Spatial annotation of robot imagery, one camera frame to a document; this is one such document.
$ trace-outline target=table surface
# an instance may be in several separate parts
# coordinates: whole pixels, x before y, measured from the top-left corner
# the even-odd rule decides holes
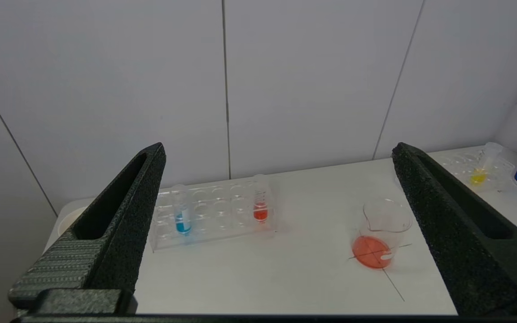
[[[503,155],[517,166],[517,155]],[[147,243],[136,284],[137,313],[456,314],[416,223],[385,270],[351,258],[354,219],[365,201],[381,196],[408,205],[394,181],[392,159],[269,178],[277,233],[156,253]],[[517,186],[479,195],[517,225]],[[57,239],[62,218],[92,200],[63,208],[46,249]]]

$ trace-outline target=glass beaker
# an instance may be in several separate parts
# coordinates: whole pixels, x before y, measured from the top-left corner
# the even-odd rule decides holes
[[[412,225],[412,211],[388,198],[367,201],[352,244],[355,258],[370,268],[388,266]]]

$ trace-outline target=test tube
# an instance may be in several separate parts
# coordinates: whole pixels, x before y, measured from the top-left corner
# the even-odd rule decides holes
[[[264,175],[255,175],[254,180],[254,219],[264,222],[268,218],[267,186],[268,178]]]
[[[497,143],[486,143],[486,145],[484,145],[482,153],[480,154],[480,161],[478,165],[476,165],[474,172],[472,172],[472,176],[470,176],[470,184],[473,186],[483,184],[502,149],[504,149],[504,147]]]
[[[191,214],[188,208],[187,190],[184,185],[171,188],[175,204],[175,225],[177,231],[186,235],[191,231]]]

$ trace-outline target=yellow liquid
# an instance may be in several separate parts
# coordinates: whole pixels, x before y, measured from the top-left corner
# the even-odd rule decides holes
[[[486,170],[474,170],[474,174],[470,176],[470,184],[472,184],[472,186],[482,185],[487,175],[488,172],[486,172]]]

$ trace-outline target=red liquid in beaker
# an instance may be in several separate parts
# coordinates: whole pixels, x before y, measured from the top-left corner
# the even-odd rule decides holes
[[[352,245],[355,258],[370,268],[384,268],[392,261],[392,251],[384,241],[375,237],[358,237]]]
[[[267,205],[254,205],[254,209],[264,209]],[[263,222],[268,217],[268,210],[258,210],[254,211],[254,219],[256,219],[259,222]]]

